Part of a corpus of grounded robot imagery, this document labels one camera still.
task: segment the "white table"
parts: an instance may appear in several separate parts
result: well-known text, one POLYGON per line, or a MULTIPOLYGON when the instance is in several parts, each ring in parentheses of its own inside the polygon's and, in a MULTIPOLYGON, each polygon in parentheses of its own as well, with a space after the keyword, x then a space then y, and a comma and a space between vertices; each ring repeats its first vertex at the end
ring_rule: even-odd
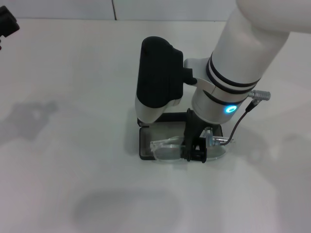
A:
POLYGON ((164 165, 138 156, 141 42, 208 57, 223 22, 18 22, 0 52, 1 233, 310 232, 311 36, 290 36, 231 153, 164 165))

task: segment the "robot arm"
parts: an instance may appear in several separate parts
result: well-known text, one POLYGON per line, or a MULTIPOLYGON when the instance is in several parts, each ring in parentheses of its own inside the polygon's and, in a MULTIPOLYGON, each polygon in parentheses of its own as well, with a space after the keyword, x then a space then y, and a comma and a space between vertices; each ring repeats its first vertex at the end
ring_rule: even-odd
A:
MULTIPOLYGON (((311 33, 309 0, 237 0, 237 6, 211 57, 184 62, 184 68, 192 69, 193 78, 197 80, 192 108, 202 120, 211 124, 223 124, 231 119, 235 111, 228 113, 226 108, 234 106, 237 110, 251 94, 291 31, 311 33)), ((138 118, 151 123, 167 106, 176 105, 179 100, 167 101, 161 108, 142 102, 137 96, 138 118)))
POLYGON ((182 64, 182 52, 164 39, 147 38, 142 44, 135 101, 139 120, 152 123, 166 107, 177 105, 183 83, 197 87, 193 110, 188 109, 185 117, 181 158, 188 161, 204 163, 213 157, 215 146, 218 150, 231 141, 243 117, 261 100, 270 99, 269 92, 253 88, 290 32, 311 33, 310 0, 237 0, 237 6, 209 58, 186 59, 182 64), (232 118, 247 97, 253 100, 226 140, 220 125, 232 118), (205 142, 200 137, 202 131, 205 142))

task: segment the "cable connector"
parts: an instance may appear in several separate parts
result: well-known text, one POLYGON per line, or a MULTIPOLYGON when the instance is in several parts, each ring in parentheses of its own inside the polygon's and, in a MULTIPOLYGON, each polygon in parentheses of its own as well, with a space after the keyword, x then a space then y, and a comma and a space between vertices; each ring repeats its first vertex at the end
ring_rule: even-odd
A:
POLYGON ((252 90, 250 93, 248 93, 248 97, 255 100, 268 101, 271 98, 271 93, 269 91, 252 90))
POLYGON ((250 111, 252 111, 259 103, 261 102, 261 100, 252 100, 249 105, 245 108, 245 111, 247 113, 249 113, 250 111))

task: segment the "metal connector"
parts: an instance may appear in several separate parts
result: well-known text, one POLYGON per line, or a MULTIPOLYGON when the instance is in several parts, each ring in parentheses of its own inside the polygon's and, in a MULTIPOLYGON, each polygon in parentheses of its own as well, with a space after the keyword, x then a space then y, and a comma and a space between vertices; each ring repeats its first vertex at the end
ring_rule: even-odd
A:
POLYGON ((268 101, 271 98, 271 93, 269 91, 252 90, 250 93, 248 93, 248 97, 255 99, 255 100, 268 101))

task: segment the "blue led light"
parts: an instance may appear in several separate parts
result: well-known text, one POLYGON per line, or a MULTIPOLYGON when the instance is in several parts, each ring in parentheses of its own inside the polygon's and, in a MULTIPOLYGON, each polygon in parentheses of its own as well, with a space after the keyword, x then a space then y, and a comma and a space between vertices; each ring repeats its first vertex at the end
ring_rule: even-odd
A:
POLYGON ((226 112, 226 113, 232 113, 232 112, 234 112, 235 110, 237 110, 237 106, 232 105, 232 106, 226 107, 225 112, 226 112))

